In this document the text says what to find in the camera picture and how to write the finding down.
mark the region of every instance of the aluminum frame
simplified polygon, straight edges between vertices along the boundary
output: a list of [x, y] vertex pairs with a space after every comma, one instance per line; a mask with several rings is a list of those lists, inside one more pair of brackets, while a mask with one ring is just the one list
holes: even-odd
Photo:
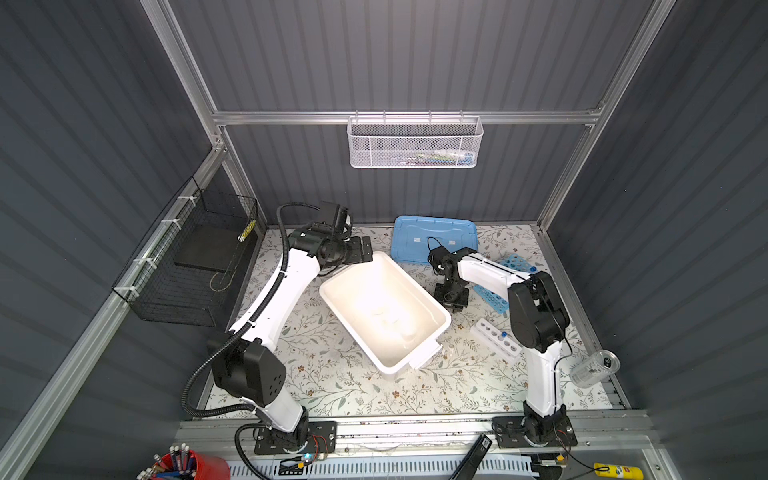
[[[576, 294], [576, 289], [574, 288], [573, 283], [571, 283], [571, 279], [568, 278], [568, 274], [565, 272], [565, 267], [560, 261], [558, 252], [554, 249], [552, 240], [550, 240], [549, 235], [547, 235], [541, 228], [532, 227], [531, 229], [536, 237], [536, 242], [538, 243], [539, 248], [541, 248], [541, 254], [544, 256], [544, 260], [549, 266], [549, 271], [554, 280], [554, 284], [558, 287], [565, 309], [568, 311], [568, 316], [571, 317], [571, 321], [573, 322], [574, 327], [576, 327], [576, 330], [581, 337], [581, 341], [584, 342], [584, 347], [587, 349], [587, 353], [592, 354], [597, 352], [603, 347], [600, 344], [597, 333], [594, 332], [594, 328], [589, 321], [587, 312], [584, 311], [584, 307], [581, 305], [581, 301]], [[621, 384], [619, 383], [618, 378], [616, 378], [616, 375], [611, 375], [610, 378], [611, 383], [613, 383], [616, 389], [617, 395], [619, 395], [621, 404], [624, 405], [625, 408], [631, 409], [632, 405], [629, 403], [627, 394], [624, 393], [624, 389], [621, 388]]]
[[168, 0], [141, 0], [141, 5], [147, 13], [147, 17], [152, 24], [158, 38], [165, 49], [165, 53], [170, 59], [171, 64], [179, 77], [184, 91], [194, 107], [200, 123], [210, 140], [212, 146], [225, 145], [230, 152], [229, 160], [223, 164], [224, 172], [232, 182], [235, 193], [243, 197], [252, 197], [257, 199], [260, 216], [263, 224], [266, 224], [266, 215], [261, 207], [261, 202], [253, 189], [248, 176], [245, 172], [240, 157], [232, 145], [232, 140], [226, 131], [219, 127], [212, 117], [216, 110], [216, 104], [211, 96], [205, 80], [197, 67], [197, 63], [192, 55], [187, 39], [181, 31], [176, 15], [170, 6]]
[[677, 470], [667, 449], [643, 449], [643, 457], [652, 468], [656, 480], [681, 480], [683, 477]]
[[[216, 147], [210, 151], [195, 172], [194, 181], [187, 182], [164, 220], [173, 220], [178, 216], [188, 202], [187, 198], [197, 191], [197, 185], [205, 187], [210, 183], [225, 156], [223, 148]], [[160, 222], [142, 246], [138, 257], [147, 256], [168, 228], [171, 228], [171, 222]], [[130, 285], [141, 268], [139, 263], [132, 263], [119, 284]], [[21, 480], [25, 477], [129, 311], [130, 307], [123, 299], [111, 292], [0, 451], [0, 480]]]
[[583, 111], [215, 111], [216, 125], [346, 125], [406, 121], [445, 123], [480, 117], [486, 125], [594, 125], [599, 109]]
[[[458, 415], [398, 415], [338, 417], [336, 452], [332, 457], [465, 454], [478, 435], [493, 437], [491, 418], [499, 413]], [[574, 452], [650, 449], [660, 446], [653, 423], [644, 410], [584, 410], [568, 413], [578, 432]], [[237, 428], [258, 419], [191, 420], [182, 422], [174, 443], [186, 442], [207, 455], [237, 460], [233, 438]], [[559, 452], [559, 447], [499, 449], [493, 453]]]
[[667, 20], [667, 16], [670, 14], [672, 7], [674, 7], [675, 1], [654, 0], [654, 3], [650, 6], [642, 25], [632, 40], [627, 54], [621, 61], [621, 65], [619, 65], [616, 75], [608, 85], [600, 105], [601, 115], [598, 122], [593, 127], [588, 128], [578, 142], [574, 153], [571, 155], [571, 159], [566, 164], [562, 175], [552, 189], [547, 203], [539, 215], [538, 223], [544, 231], [552, 225], [554, 216], [560, 210], [565, 196], [568, 195], [571, 187], [576, 182], [576, 177], [578, 177], [584, 164], [587, 163], [589, 155], [594, 150], [594, 146], [600, 140], [606, 125], [616, 111], [619, 102], [621, 102], [624, 92], [627, 91], [634, 74], [637, 73], [640, 63], [645, 58], [646, 53], [648, 53], [651, 44], [654, 43], [664, 21]]

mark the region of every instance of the white plastic tub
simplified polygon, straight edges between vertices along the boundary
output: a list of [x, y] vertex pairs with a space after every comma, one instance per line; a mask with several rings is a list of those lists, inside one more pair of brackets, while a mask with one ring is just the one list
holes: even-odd
[[442, 346], [451, 314], [383, 252], [347, 267], [320, 296], [384, 375], [424, 366]]

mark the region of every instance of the gray corrugated wall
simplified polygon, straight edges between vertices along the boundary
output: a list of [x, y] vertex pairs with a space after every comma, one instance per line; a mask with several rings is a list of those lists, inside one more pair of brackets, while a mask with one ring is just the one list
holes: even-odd
[[[649, 4], [171, 1], [222, 111], [594, 108]], [[473, 169], [366, 171], [342, 127], [230, 127], [270, 223], [277, 204], [320, 198], [366, 223], [536, 220], [582, 131], [486, 126]]]
[[[475, 168], [352, 168], [346, 128], [231, 126], [232, 141], [270, 223], [290, 201], [347, 205], [356, 223], [393, 223], [399, 215], [536, 220], [579, 136], [580, 125], [489, 125]], [[286, 210], [302, 223], [312, 213]]]
[[593, 108], [650, 2], [172, 0], [219, 110]]
[[550, 235], [685, 478], [764, 478], [768, 3], [678, 2]]
[[[4, 444], [210, 144], [138, 1], [0, 2], [0, 84]], [[29, 477], [169, 441], [203, 344], [129, 317]]]

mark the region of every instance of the wire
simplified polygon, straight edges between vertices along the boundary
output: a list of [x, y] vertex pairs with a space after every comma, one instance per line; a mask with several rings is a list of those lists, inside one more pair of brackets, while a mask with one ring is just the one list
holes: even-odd
[[602, 467], [600, 467], [600, 468], [594, 468], [594, 467], [591, 467], [591, 466], [587, 465], [586, 463], [583, 463], [583, 462], [582, 462], [581, 460], [579, 460], [578, 458], [574, 457], [574, 455], [571, 453], [571, 449], [569, 449], [569, 448], [567, 448], [567, 447], [565, 446], [565, 444], [563, 443], [563, 440], [560, 438], [560, 435], [558, 435], [558, 432], [562, 433], [563, 435], [566, 435], [566, 434], [565, 434], [565, 432], [563, 432], [562, 430], [555, 430], [555, 431], [554, 431], [554, 436], [555, 436], [555, 437], [557, 437], [557, 439], [558, 439], [558, 442], [560, 442], [560, 445], [563, 447], [563, 450], [565, 450], [565, 456], [566, 456], [566, 457], [571, 457], [571, 458], [572, 458], [572, 459], [574, 459], [574, 460], [576, 461], [576, 463], [578, 463], [579, 465], [581, 465], [581, 466], [583, 466], [583, 467], [585, 467], [585, 468], [589, 468], [589, 470], [588, 470], [587, 472], [585, 472], [585, 473], [582, 473], [581, 475], [577, 475], [577, 476], [575, 476], [575, 477], [571, 477], [571, 478], [568, 478], [567, 480], [573, 480], [574, 478], [583, 477], [584, 475], [586, 475], [586, 474], [589, 474], [589, 473], [592, 473], [592, 472], [608, 472], [609, 470], [611, 470], [611, 468], [610, 468], [610, 467], [607, 467], [607, 466], [602, 466]]
[[585, 476], [587, 476], [587, 475], [589, 475], [591, 473], [592, 473], [592, 471], [590, 470], [589, 472], [580, 473], [580, 474], [576, 475], [575, 477], [566, 478], [565, 480], [576, 480], [576, 478], [585, 477]]
[[240, 460], [243, 461], [243, 463], [251, 471], [251, 473], [253, 473], [260, 480], [272, 480], [271, 478], [264, 475], [262, 472], [259, 472], [256, 469], [256, 467], [253, 466], [253, 463], [251, 463], [250, 460], [248, 459], [248, 455], [245, 454], [245, 451], [243, 450], [243, 446], [240, 444], [240, 433], [243, 430], [253, 429], [255, 431], [259, 427], [263, 427], [263, 426], [264, 424], [259, 422], [259, 423], [246, 423], [238, 427], [238, 429], [235, 431], [235, 450], [237, 450], [237, 454], [239, 455]]
[[323, 443], [326, 444], [326, 453], [330, 453], [330, 449], [328, 448], [328, 442], [326, 442], [326, 438], [321, 435], [318, 435], [318, 436], [323, 440]]
[[346, 216], [349, 217], [349, 229], [346, 231], [346, 237], [341, 237], [342, 240], [346, 240], [346, 239], [352, 237], [352, 225], [355, 224], [355, 220], [353, 219], [352, 214], [350, 212], [347, 212]]
[[[251, 221], [250, 221], [250, 222], [249, 222], [249, 223], [246, 225], [246, 228], [247, 228], [247, 226], [248, 226], [248, 225], [251, 225], [251, 224], [252, 224], [252, 223], [254, 223], [254, 222], [256, 222], [256, 221], [255, 221], [255, 220], [251, 220]], [[231, 273], [231, 275], [230, 275], [230, 281], [227, 283], [227, 285], [226, 285], [224, 288], [222, 288], [222, 289], [216, 290], [216, 289], [214, 288], [214, 279], [215, 279], [215, 278], [216, 278], [216, 277], [219, 275], [219, 273], [224, 273], [224, 274], [226, 274], [227, 272], [229, 272], [229, 271], [230, 271], [230, 266], [232, 266], [232, 260], [234, 260], [234, 255], [233, 255], [231, 258], [230, 258], [230, 262], [227, 264], [227, 269], [226, 269], [225, 271], [223, 271], [223, 272], [216, 272], [216, 273], [214, 273], [214, 275], [213, 275], [213, 276], [210, 278], [210, 280], [208, 280], [208, 286], [210, 287], [210, 289], [211, 289], [211, 290], [213, 290], [215, 293], [219, 293], [219, 292], [223, 292], [224, 290], [228, 289], [228, 288], [229, 288], [229, 287], [232, 285], [232, 280], [233, 280], [233, 279], [234, 279], [234, 277], [235, 277], [235, 272], [237, 272], [237, 267], [240, 265], [240, 261], [243, 259], [243, 255], [245, 254], [245, 250], [246, 250], [246, 248], [245, 248], [245, 247], [243, 247], [243, 249], [242, 249], [242, 250], [240, 250], [240, 255], [239, 255], [239, 256], [237, 256], [237, 261], [236, 261], [236, 263], [235, 263], [235, 267], [234, 267], [234, 269], [232, 270], [232, 273]]]
[[272, 284], [272, 287], [270, 288], [270, 291], [265, 295], [264, 300], [262, 300], [261, 304], [253, 312], [253, 315], [251, 316], [252, 320], [250, 322], [245, 322], [245, 325], [243, 325], [239, 330], [237, 330], [237, 332], [235, 332], [234, 335], [227, 339], [227, 341], [224, 342], [221, 347], [219, 347], [219, 349], [213, 353], [213, 355], [209, 356], [199, 367], [197, 367], [197, 370], [192, 372], [192, 375], [190, 375], [190, 378], [187, 380], [187, 383], [181, 390], [181, 408], [184, 409], [184, 411], [190, 416], [195, 418], [204, 418], [223, 415], [230, 412], [237, 412], [239, 410], [248, 410], [249, 412], [252, 412], [255, 409], [255, 407], [249, 403], [238, 403], [236, 405], [228, 405], [218, 409], [210, 410], [196, 409], [190, 405], [189, 395], [190, 391], [192, 390], [192, 385], [195, 383], [197, 378], [200, 377], [200, 374], [208, 367], [208, 365], [210, 365], [210, 363], [213, 362], [216, 357], [229, 349], [234, 343], [241, 339], [248, 330], [250, 330], [250, 328], [253, 326], [253, 321], [258, 319], [259, 315], [261, 315], [264, 309], [266, 309], [266, 306], [269, 304], [270, 300], [272, 300], [272, 297], [275, 296], [277, 288], [283, 282], [285, 272], [288, 270], [288, 252], [290, 250], [290, 245], [288, 244], [288, 233], [286, 233], [286, 226], [283, 223], [282, 216], [280, 215], [280, 213], [283, 211], [283, 208], [285, 207], [308, 207], [313, 208], [314, 210], [320, 210], [319, 207], [305, 204], [304, 202], [292, 202], [289, 204], [280, 205], [277, 208], [277, 224], [280, 227], [280, 235], [283, 239], [283, 261], [280, 263], [280, 272], [277, 274], [275, 283]]
[[320, 452], [320, 444], [317, 443], [317, 437], [312, 435], [312, 438], [315, 441], [315, 456], [312, 458], [312, 461], [314, 462], [317, 459], [317, 454]]
[[[541, 279], [538, 279], [535, 276], [531, 276], [532, 279], [536, 279], [539, 282], [541, 282]], [[558, 359], [557, 362], [554, 363], [554, 366], [552, 367], [552, 379], [554, 380], [552, 382], [552, 385], [554, 386], [554, 402], [557, 403], [558, 401], [558, 364], [561, 360], [565, 360], [568, 357], [571, 357], [574, 355], [574, 347], [571, 346], [571, 343], [568, 342], [568, 336], [565, 335], [565, 331], [563, 330], [563, 327], [560, 326], [560, 322], [558, 322], [558, 319], [554, 316], [554, 311], [552, 310], [552, 307], [549, 306], [549, 302], [544, 300], [541, 295], [539, 295], [539, 301], [543, 302], [543, 304], [547, 307], [547, 310], [549, 310], [549, 314], [552, 315], [552, 319], [554, 320], [554, 324], [558, 326], [558, 330], [560, 330], [560, 334], [563, 336], [563, 340], [565, 341], [565, 344], [568, 345], [568, 349], [570, 350], [570, 353], [566, 356], [562, 356]]]
[[443, 247], [443, 246], [444, 246], [440, 240], [438, 240], [438, 239], [436, 239], [436, 238], [434, 238], [434, 237], [427, 237], [427, 250], [431, 250], [431, 248], [429, 248], [429, 239], [430, 239], [430, 238], [431, 238], [431, 239], [433, 239], [435, 242], [439, 243], [439, 245], [440, 245], [441, 247]]

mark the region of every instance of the black wire basket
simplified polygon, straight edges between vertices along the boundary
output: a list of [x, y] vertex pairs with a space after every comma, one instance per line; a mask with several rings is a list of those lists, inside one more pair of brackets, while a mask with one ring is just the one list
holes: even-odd
[[157, 246], [132, 256], [124, 271], [141, 264], [133, 283], [113, 291], [142, 320], [226, 325], [257, 245], [257, 218], [253, 198], [197, 190], [174, 220], [162, 220]]

